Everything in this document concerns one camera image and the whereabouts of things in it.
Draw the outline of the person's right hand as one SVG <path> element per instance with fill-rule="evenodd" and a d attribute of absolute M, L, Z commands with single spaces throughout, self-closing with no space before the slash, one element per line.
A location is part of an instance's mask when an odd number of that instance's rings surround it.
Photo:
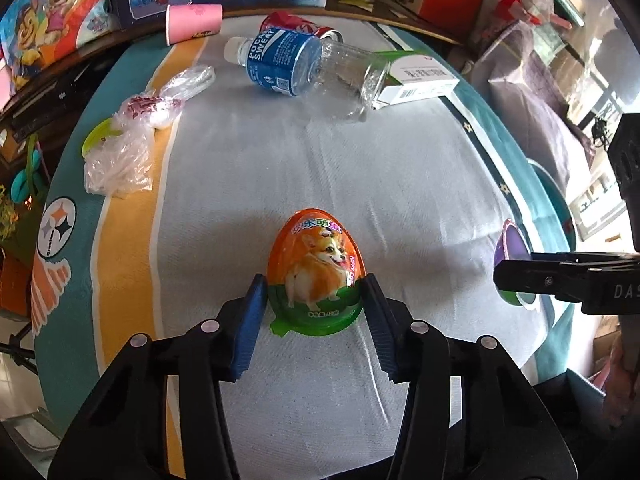
<path fill-rule="evenodd" d="M 618 334 L 608 359 L 603 417 L 612 440 L 629 438 L 639 428 L 639 375 L 624 367 L 624 338 Z"/>

